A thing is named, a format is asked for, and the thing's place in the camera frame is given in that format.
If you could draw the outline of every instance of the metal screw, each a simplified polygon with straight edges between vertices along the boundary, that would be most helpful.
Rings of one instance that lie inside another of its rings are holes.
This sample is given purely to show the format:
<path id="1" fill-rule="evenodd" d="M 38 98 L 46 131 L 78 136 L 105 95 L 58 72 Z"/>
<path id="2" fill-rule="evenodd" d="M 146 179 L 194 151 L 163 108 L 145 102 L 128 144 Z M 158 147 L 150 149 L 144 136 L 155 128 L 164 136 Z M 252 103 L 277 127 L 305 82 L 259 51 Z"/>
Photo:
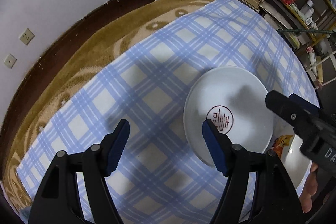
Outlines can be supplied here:
<path id="1" fill-rule="evenodd" d="M 91 146 L 91 150 L 92 151 L 98 151 L 100 149 L 100 145 L 99 144 L 93 144 L 92 146 Z"/>
<path id="2" fill-rule="evenodd" d="M 239 151 L 239 150 L 241 150 L 242 146 L 240 144 L 235 143 L 235 144 L 232 145 L 232 148 L 236 151 Z"/>
<path id="3" fill-rule="evenodd" d="M 268 150 L 267 153 L 268 153 L 270 156 L 272 156 L 272 157 L 274 157 L 274 156 L 277 154 L 277 153 L 275 153 L 275 151 L 272 150 L 272 149 Z"/>
<path id="4" fill-rule="evenodd" d="M 64 155 L 65 155 L 65 152 L 63 150 L 58 151 L 57 154 L 56 154 L 56 156 L 59 157 L 59 158 L 62 158 Z"/>

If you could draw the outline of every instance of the white plate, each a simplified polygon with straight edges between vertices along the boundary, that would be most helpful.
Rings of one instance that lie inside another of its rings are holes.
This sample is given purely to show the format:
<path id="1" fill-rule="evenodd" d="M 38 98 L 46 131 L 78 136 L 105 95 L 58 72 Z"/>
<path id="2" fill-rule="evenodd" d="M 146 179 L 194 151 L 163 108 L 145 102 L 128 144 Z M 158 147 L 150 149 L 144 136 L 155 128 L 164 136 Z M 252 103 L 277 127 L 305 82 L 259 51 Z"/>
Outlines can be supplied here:
<path id="1" fill-rule="evenodd" d="M 248 151 L 263 153 L 273 133 L 273 113 L 266 108 L 267 90 L 247 70 L 224 66 L 202 75 L 184 106 L 184 131 L 189 145 L 205 164 L 215 167 L 202 136 L 205 119 Z"/>

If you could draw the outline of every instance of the blue and white plaid cloth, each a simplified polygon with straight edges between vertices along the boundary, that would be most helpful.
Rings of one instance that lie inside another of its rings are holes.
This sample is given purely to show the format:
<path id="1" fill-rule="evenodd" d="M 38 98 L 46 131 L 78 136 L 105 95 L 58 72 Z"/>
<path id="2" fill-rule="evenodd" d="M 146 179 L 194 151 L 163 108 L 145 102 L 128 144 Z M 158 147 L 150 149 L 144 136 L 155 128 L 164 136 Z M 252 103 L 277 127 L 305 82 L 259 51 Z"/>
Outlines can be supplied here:
<path id="1" fill-rule="evenodd" d="M 215 0 L 129 49 L 52 117 L 17 168 L 28 194 L 34 197 L 57 151 L 84 151 L 124 118 L 130 138 L 106 179 L 124 222 L 209 223 L 226 178 L 194 155 L 182 116 L 195 81 L 224 65 L 251 71 L 268 91 L 296 93 L 318 105 L 305 70 L 280 35 L 242 3 Z M 242 215 L 250 209 L 254 181 L 252 174 Z M 82 175 L 79 192 L 91 220 Z"/>

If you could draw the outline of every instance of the brown blanket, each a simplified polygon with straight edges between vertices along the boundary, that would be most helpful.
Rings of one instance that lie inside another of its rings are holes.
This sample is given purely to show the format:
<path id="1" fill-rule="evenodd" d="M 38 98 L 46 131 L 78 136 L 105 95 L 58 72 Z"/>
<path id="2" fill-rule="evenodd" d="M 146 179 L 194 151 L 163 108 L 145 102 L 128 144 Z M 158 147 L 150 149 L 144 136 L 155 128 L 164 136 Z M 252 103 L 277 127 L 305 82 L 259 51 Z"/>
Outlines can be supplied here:
<path id="1" fill-rule="evenodd" d="M 90 37 L 59 71 L 21 124 L 6 163 L 5 191 L 17 210 L 32 204 L 16 168 L 47 122 L 103 67 L 177 17 L 214 0 L 158 0 L 109 23 Z"/>

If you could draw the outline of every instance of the wall socket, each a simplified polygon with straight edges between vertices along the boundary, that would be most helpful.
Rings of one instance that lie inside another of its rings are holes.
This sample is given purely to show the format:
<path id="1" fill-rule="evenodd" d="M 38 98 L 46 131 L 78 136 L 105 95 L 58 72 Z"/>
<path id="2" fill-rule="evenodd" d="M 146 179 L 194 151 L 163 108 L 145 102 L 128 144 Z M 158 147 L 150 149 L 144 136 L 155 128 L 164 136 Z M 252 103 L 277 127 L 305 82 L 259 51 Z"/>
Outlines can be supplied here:
<path id="1" fill-rule="evenodd" d="M 8 54 L 5 60 L 3 61 L 3 63 L 6 65 L 6 67 L 11 69 L 14 66 L 16 60 L 17 59 L 14 56 L 12 56 L 11 54 Z"/>
<path id="2" fill-rule="evenodd" d="M 28 45 L 34 36 L 35 35 L 31 32 L 31 30 L 27 28 L 24 33 L 20 35 L 19 39 L 23 42 L 23 44 Z"/>

